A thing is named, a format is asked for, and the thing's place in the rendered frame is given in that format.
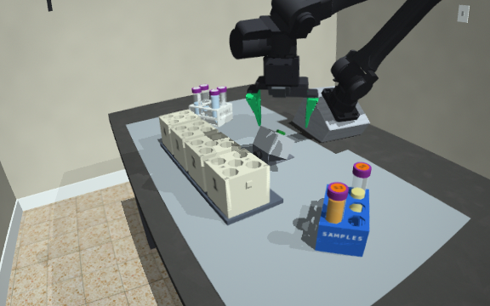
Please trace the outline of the white tube rack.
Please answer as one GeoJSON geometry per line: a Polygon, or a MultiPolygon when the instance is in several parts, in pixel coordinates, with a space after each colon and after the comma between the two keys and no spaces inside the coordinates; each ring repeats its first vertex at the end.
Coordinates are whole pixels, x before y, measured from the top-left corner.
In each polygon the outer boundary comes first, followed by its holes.
{"type": "Polygon", "coordinates": [[[212,109],[211,107],[211,100],[209,100],[209,102],[207,103],[202,103],[202,105],[199,105],[199,106],[194,106],[194,104],[192,105],[189,105],[189,110],[192,111],[193,113],[195,113],[194,111],[194,108],[198,108],[198,109],[204,109],[202,111],[202,114],[196,114],[197,116],[201,117],[201,120],[203,118],[203,120],[207,121],[207,123],[209,123],[210,125],[212,125],[213,127],[220,127],[222,125],[224,125],[225,123],[233,120],[233,115],[232,115],[232,103],[227,103],[227,105],[221,105],[219,109],[212,109]],[[210,107],[203,107],[203,106],[210,106],[210,107]],[[207,110],[207,111],[205,111],[207,110]],[[212,117],[212,111],[216,111],[217,112],[217,118],[216,117],[212,117]],[[207,115],[208,114],[208,115],[207,115]],[[207,115],[207,116],[205,116],[207,115]],[[215,122],[217,121],[217,123],[215,122]]]}

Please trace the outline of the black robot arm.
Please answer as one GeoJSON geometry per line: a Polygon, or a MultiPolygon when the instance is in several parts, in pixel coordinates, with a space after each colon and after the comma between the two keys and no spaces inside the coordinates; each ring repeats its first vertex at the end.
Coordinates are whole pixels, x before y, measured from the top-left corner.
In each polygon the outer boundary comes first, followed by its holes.
{"type": "MultiPolygon", "coordinates": [[[[231,53],[236,60],[264,56],[264,84],[268,87],[269,95],[272,98],[286,98],[290,96],[292,84],[299,85],[299,56],[284,58],[287,54],[297,54],[297,39],[307,38],[313,27],[321,24],[321,20],[365,1],[271,0],[270,15],[236,23],[230,34],[231,53]],[[268,54],[278,54],[283,58],[268,54]]],[[[351,50],[333,64],[333,81],[339,84],[334,88],[324,88],[322,96],[336,122],[358,119],[357,101],[379,79],[374,72],[440,1],[407,0],[363,48],[351,50]]]]}

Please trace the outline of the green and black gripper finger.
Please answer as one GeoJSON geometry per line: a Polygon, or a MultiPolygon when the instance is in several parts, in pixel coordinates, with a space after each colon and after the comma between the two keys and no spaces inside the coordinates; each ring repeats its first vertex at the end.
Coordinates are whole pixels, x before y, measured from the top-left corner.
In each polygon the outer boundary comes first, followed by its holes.
{"type": "Polygon", "coordinates": [[[251,107],[252,111],[255,114],[257,123],[260,127],[261,125],[261,103],[260,103],[260,90],[257,93],[247,93],[246,101],[251,107]],[[258,101],[258,103],[257,103],[258,101]]]}
{"type": "Polygon", "coordinates": [[[308,122],[310,120],[310,116],[311,116],[311,113],[312,111],[314,110],[316,104],[318,102],[318,98],[317,99],[313,99],[313,98],[307,98],[307,102],[306,102],[306,118],[305,118],[305,127],[307,128],[308,126],[308,122]]]}

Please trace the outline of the blue sample rack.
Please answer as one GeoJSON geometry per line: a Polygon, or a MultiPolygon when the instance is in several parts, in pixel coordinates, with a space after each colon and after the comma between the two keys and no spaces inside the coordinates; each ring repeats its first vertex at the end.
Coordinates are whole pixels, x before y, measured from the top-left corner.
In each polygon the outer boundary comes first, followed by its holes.
{"type": "Polygon", "coordinates": [[[318,226],[315,251],[362,257],[369,234],[369,190],[366,189],[365,198],[359,200],[350,196],[351,187],[349,187],[342,222],[332,224],[325,219],[328,204],[327,189],[328,184],[318,226]],[[353,212],[349,209],[349,205],[352,204],[361,204],[362,211],[353,212]]]}

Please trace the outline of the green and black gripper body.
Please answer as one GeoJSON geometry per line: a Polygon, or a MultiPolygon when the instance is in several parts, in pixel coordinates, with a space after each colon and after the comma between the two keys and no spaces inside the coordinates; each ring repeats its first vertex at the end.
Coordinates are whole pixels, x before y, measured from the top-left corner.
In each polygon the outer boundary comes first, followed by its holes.
{"type": "MultiPolygon", "coordinates": [[[[268,54],[270,57],[278,58],[278,54],[268,54]]],[[[297,54],[284,55],[284,58],[296,57],[297,54]]],[[[263,90],[268,90],[268,88],[264,84],[264,76],[259,76],[255,85],[250,85],[247,93],[248,94],[256,94],[259,91],[259,88],[264,88],[263,90]]],[[[293,85],[290,87],[290,96],[286,97],[301,97],[301,98],[318,98],[318,89],[309,88],[309,82],[307,76],[299,77],[299,85],[293,85]],[[308,92],[307,92],[308,91],[308,92]]]]}

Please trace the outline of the white bucket adapter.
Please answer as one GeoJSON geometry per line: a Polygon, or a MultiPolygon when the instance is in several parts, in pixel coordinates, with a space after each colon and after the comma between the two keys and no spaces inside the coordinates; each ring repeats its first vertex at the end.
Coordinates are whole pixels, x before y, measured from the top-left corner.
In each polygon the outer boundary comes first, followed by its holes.
{"type": "Polygon", "coordinates": [[[246,149],[203,160],[208,197],[227,218],[270,202],[270,166],[246,149]]]}
{"type": "Polygon", "coordinates": [[[219,132],[218,129],[216,129],[209,123],[205,122],[203,119],[199,121],[189,122],[179,126],[171,127],[170,133],[171,133],[175,159],[186,171],[188,171],[184,141],[201,138],[202,136],[206,136],[218,132],[219,132]],[[198,126],[194,126],[194,125],[198,125],[198,126]]]}
{"type": "Polygon", "coordinates": [[[238,143],[222,132],[185,141],[188,172],[202,190],[207,192],[203,160],[240,149],[238,143]]]}
{"type": "Polygon", "coordinates": [[[172,155],[174,154],[174,150],[170,135],[170,128],[199,120],[201,120],[201,117],[197,116],[190,110],[183,110],[164,116],[159,116],[162,143],[166,146],[166,148],[170,151],[172,155]]]}

